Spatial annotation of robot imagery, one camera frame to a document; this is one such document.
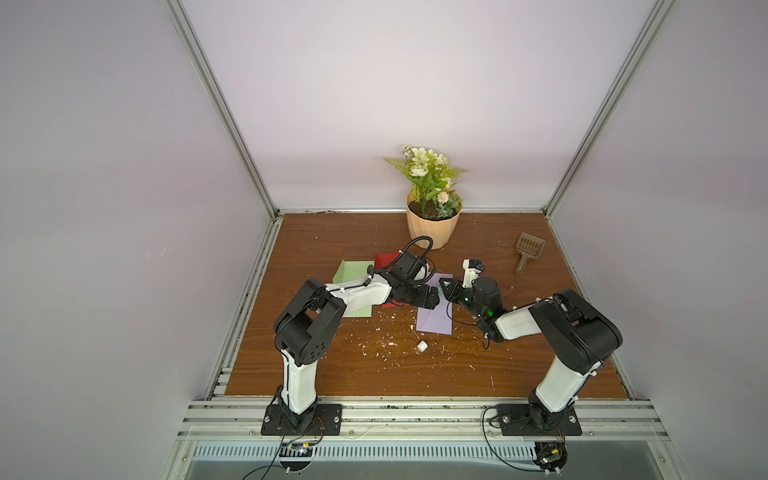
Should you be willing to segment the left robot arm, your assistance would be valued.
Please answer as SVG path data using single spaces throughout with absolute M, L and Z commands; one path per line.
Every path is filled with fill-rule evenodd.
M 307 280 L 274 324 L 275 346 L 283 357 L 283 384 L 279 405 L 295 424 L 312 416 L 317 404 L 317 362 L 328 351 L 341 320 L 348 312 L 384 305 L 405 304 L 433 309 L 438 289 L 428 281 L 434 275 L 428 256 L 405 250 L 381 268 L 344 283 Z

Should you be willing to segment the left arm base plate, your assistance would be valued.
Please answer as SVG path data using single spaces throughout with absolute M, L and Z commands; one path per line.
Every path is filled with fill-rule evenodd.
M 272 404 L 266 409 L 260 434 L 280 437 L 338 436 L 342 412 L 341 404 L 315 404 L 301 414 L 292 412 L 287 406 Z

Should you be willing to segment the red envelope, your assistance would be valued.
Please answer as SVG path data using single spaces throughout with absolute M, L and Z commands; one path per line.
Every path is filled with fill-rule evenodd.
M 398 253 L 377 254 L 374 260 L 374 270 L 376 274 L 381 276 L 381 271 L 392 262 L 394 262 L 397 258 Z M 391 293 L 387 297 L 387 302 L 380 305 L 381 308 L 396 308 L 400 306 L 400 303 L 393 299 Z

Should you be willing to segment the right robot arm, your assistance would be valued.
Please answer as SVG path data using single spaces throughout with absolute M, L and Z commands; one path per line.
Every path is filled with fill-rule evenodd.
M 488 341 L 503 343 L 538 334 L 547 340 L 554 360 L 529 397 L 529 417 L 539 429 L 573 405 L 587 378 L 623 343 L 619 329 L 570 288 L 507 311 L 490 278 L 468 285 L 442 280 L 440 285 L 448 301 L 471 314 Z

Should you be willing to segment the green envelope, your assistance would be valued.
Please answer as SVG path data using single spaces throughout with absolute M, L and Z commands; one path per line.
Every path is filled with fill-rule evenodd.
M 360 283 L 361 279 L 367 275 L 369 266 L 373 266 L 373 261 L 350 261 L 342 260 L 332 282 L 334 284 L 342 284 L 348 282 Z M 372 317 L 371 306 L 361 308 L 356 311 L 350 311 L 347 309 L 344 313 L 344 318 L 371 318 Z

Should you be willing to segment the purple envelope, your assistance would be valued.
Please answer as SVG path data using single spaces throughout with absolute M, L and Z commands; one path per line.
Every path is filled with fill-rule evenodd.
M 448 301 L 442 291 L 440 281 L 453 279 L 452 274 L 435 273 L 427 282 L 431 287 L 438 289 L 439 303 L 434 309 L 419 308 L 417 311 L 416 330 L 423 333 L 435 333 L 451 335 L 453 331 L 452 303 Z

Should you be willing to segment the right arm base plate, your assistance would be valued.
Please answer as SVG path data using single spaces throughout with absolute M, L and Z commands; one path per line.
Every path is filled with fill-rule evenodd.
M 498 404 L 503 436 L 578 437 L 583 434 L 573 405 L 552 413 L 538 404 Z

